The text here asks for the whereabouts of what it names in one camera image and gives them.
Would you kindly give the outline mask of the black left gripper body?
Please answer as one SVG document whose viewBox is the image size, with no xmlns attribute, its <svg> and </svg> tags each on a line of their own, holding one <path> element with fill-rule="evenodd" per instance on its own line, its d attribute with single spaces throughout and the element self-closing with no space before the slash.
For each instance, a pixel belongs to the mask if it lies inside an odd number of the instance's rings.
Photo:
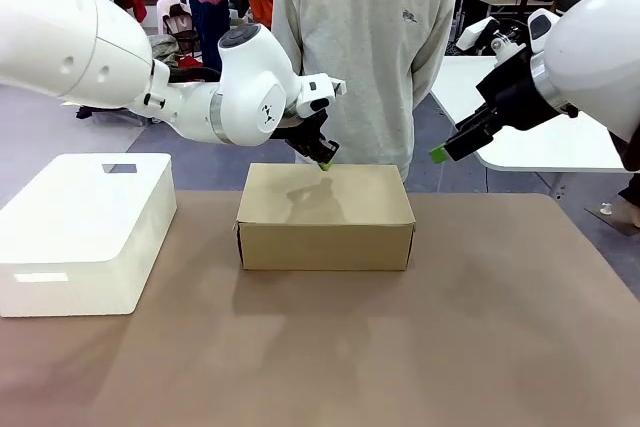
<svg viewBox="0 0 640 427">
<path fill-rule="evenodd" d="M 272 133 L 272 139 L 283 140 L 289 146 L 308 146 L 319 143 L 326 139 L 321 132 L 321 127 L 327 118 L 327 112 L 322 110 L 310 117 L 300 119 L 294 126 L 279 126 Z"/>
</svg>

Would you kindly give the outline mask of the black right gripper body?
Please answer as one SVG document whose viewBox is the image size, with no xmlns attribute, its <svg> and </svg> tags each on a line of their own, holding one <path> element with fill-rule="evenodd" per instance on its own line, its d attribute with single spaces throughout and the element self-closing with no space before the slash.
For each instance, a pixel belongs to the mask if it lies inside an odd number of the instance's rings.
<svg viewBox="0 0 640 427">
<path fill-rule="evenodd" d="M 530 130 L 560 113 L 538 92 L 531 73 L 528 47 L 495 67 L 476 89 L 484 99 L 486 130 L 513 127 Z"/>
</svg>

